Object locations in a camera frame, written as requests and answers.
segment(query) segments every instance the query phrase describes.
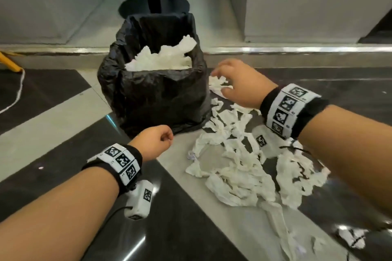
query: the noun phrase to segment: white cable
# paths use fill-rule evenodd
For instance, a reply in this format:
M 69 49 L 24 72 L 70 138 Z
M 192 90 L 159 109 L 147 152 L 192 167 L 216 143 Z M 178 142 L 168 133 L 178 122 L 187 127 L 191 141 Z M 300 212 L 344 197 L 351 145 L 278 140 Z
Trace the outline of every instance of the white cable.
M 24 80 L 25 75 L 26 75 L 26 73 L 25 73 L 24 69 L 22 69 L 22 76 L 20 77 L 20 86 L 19 86 L 19 90 L 17 93 L 17 98 L 15 99 L 15 101 L 11 105 L 8 105 L 5 109 L 1 110 L 0 114 L 4 113 L 6 110 L 8 110 L 10 107 L 15 105 L 19 101 L 20 96 L 22 94 L 23 80 Z

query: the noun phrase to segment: yellow object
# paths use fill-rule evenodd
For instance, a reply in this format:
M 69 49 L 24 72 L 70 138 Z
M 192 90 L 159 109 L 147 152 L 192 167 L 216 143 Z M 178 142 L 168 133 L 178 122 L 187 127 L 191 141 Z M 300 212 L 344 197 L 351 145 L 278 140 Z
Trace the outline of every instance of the yellow object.
M 16 65 L 11 59 L 8 59 L 6 56 L 4 56 L 2 52 L 0 52 L 0 62 L 5 64 L 12 71 L 22 71 L 22 67 Z

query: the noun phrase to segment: trash bin liner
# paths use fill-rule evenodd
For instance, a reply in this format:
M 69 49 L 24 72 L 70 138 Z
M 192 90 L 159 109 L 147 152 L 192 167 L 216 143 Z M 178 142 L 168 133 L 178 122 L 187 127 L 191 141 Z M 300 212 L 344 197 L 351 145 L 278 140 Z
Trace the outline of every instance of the trash bin liner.
M 158 53 L 162 45 L 175 46 L 190 35 L 197 45 L 186 54 L 186 70 L 127 71 L 125 64 L 149 46 Z M 120 127 L 130 137 L 145 128 L 169 125 L 173 133 L 200 129 L 210 118 L 211 101 L 207 65 L 200 49 L 194 17 L 190 13 L 129 16 L 116 34 L 98 70 L 102 92 Z

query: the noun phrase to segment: stanchion base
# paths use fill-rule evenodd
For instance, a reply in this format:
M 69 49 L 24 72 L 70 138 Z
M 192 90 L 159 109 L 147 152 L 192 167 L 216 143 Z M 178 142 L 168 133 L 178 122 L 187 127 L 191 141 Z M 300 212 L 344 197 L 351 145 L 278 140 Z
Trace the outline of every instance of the stanchion base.
M 162 13 L 189 12 L 187 0 L 161 0 Z M 150 13 L 147 0 L 125 0 L 118 8 L 118 13 L 124 19 L 137 13 Z

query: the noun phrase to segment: forearm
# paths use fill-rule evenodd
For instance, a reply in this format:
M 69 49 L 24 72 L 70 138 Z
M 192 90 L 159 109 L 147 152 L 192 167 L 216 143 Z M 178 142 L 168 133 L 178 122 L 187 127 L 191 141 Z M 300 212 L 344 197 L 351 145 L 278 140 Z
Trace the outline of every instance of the forearm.
M 0 223 L 0 260 L 79 260 L 118 192 L 106 170 L 83 170 Z
M 299 141 L 358 193 L 392 214 L 392 127 L 330 105 Z

